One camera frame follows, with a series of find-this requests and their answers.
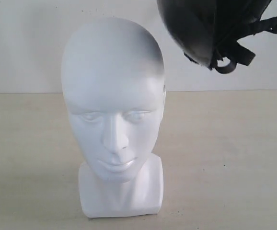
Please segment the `black helmet with visor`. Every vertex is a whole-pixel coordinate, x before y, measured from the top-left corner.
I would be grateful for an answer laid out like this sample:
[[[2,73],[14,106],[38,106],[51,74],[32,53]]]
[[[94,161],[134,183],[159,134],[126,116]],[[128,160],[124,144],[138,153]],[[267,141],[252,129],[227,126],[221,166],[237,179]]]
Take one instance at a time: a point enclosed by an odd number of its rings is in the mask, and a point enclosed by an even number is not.
[[[277,34],[277,17],[262,19],[268,0],[159,0],[157,7],[168,33],[193,63],[233,72],[249,66],[255,53],[239,40],[261,32]]]

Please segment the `white mannequin head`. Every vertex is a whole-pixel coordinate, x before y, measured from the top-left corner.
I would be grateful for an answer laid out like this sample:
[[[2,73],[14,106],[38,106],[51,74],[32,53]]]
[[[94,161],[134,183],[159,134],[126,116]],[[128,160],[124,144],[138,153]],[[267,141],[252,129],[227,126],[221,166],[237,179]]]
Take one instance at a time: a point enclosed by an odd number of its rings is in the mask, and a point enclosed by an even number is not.
[[[89,218],[157,214],[163,168],[152,151],[166,88],[155,38],[126,19],[87,23],[65,47],[61,82],[84,157],[78,172],[83,213]]]

